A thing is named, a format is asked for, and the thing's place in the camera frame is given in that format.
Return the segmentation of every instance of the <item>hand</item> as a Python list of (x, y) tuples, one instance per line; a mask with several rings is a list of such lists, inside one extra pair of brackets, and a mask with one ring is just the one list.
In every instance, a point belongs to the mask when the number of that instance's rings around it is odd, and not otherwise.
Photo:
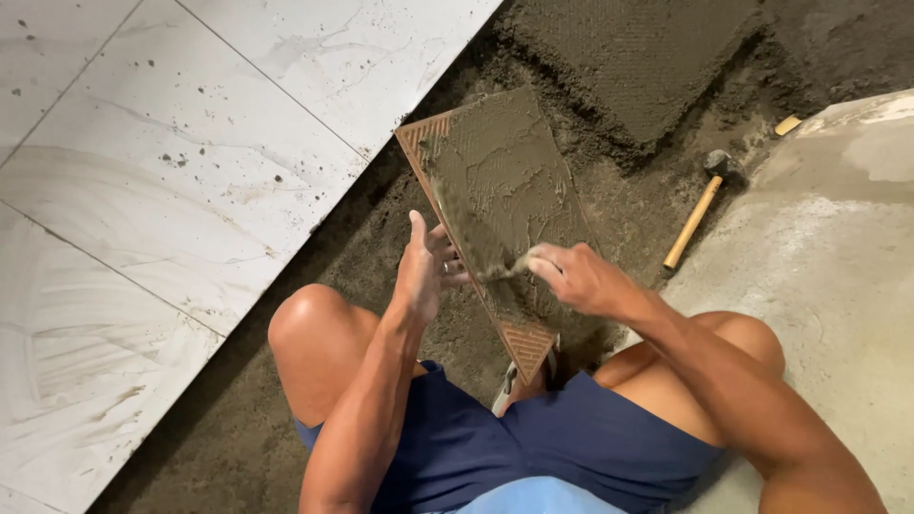
[(583, 242), (570, 249), (541, 243), (527, 255), (530, 271), (549, 283), (560, 302), (582, 314), (625, 323), (648, 306), (638, 284)]
[(443, 225), (426, 233), (425, 220), (415, 210), (409, 212), (409, 221), (412, 232), (397, 271), (394, 299), (406, 302), (428, 325), (438, 314), (441, 290), (468, 284), (470, 275), (457, 258)]

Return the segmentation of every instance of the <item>wooden handle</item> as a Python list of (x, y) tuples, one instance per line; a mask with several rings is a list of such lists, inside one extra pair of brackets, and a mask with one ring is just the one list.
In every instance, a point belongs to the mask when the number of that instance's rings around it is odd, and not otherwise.
[(711, 200), (714, 199), (714, 194), (720, 189), (720, 183), (723, 181), (724, 179), (721, 177), (714, 177), (711, 179), (711, 182), (708, 183), (707, 187), (705, 187), (705, 193), (701, 195), (698, 204), (695, 205), (695, 209), (692, 210), (692, 214), (689, 215), (688, 220), (685, 221), (683, 231), (679, 232), (679, 237), (676, 238), (676, 242), (673, 243), (673, 248), (666, 254), (664, 268), (667, 270), (672, 271), (676, 269), (676, 266), (679, 264), (679, 258), (683, 255), (683, 250), (686, 249), (688, 241), (692, 239), (692, 234), (695, 233), (698, 223), (705, 217), (707, 206), (711, 205)]

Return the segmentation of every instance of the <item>knee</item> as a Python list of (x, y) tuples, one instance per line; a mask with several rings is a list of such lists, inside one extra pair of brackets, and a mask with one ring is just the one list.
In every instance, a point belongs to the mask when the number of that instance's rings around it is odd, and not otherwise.
[(323, 284), (308, 284), (296, 291), (276, 309), (267, 329), (267, 340), (274, 353), (299, 345), (308, 334), (345, 311), (348, 304), (340, 294)]
[(779, 377), (784, 373), (784, 352), (777, 335), (757, 317), (735, 312), (708, 312), (692, 316), (733, 346), (750, 354)]

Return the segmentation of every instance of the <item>shorts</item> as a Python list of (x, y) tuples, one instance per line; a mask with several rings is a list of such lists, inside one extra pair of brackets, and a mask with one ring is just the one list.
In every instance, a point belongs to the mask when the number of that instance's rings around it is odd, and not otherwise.
[[(630, 514), (686, 493), (723, 450), (605, 389), (583, 371), (562, 391), (515, 402), (495, 417), (451, 384), (441, 365), (409, 387), (399, 446), (374, 514), (458, 509), (496, 487), (555, 477)], [(295, 421), (314, 448), (321, 425)]]

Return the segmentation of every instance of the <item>ceramic tile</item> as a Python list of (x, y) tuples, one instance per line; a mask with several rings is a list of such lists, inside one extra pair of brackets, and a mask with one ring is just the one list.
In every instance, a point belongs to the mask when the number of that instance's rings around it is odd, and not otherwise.
[(367, 158), (501, 0), (181, 0)]
[(171, 0), (102, 53), (0, 197), (227, 335), (366, 161)]
[(0, 486), (0, 512), (4, 514), (60, 514), (60, 510), (53, 509), (40, 501)]
[(0, 3), (0, 163), (138, 0)]
[(82, 512), (222, 337), (0, 204), (0, 485)]

